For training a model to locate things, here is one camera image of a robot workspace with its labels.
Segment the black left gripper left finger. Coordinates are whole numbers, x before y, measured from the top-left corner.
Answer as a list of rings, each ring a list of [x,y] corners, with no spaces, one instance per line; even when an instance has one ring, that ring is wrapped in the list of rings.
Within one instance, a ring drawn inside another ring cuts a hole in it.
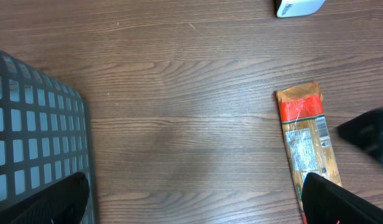
[[[0,223],[80,224],[90,187],[85,173],[77,172],[0,212]]]

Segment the orange spaghetti packet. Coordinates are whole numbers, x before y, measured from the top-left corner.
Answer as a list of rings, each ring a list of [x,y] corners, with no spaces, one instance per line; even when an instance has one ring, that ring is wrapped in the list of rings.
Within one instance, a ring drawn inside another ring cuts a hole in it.
[[[277,90],[280,120],[293,185],[303,217],[302,189],[308,173],[341,185],[318,82]]]

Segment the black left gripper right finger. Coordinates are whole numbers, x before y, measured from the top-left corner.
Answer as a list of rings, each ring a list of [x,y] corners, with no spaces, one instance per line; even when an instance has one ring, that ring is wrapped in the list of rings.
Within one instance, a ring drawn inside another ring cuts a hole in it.
[[[383,224],[383,209],[312,172],[302,187],[302,205],[306,224]]]

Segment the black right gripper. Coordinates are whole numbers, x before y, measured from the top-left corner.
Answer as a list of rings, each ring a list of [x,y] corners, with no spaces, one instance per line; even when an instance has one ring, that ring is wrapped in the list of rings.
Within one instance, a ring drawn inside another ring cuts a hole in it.
[[[357,146],[383,165],[383,108],[361,114],[337,128],[341,139]]]

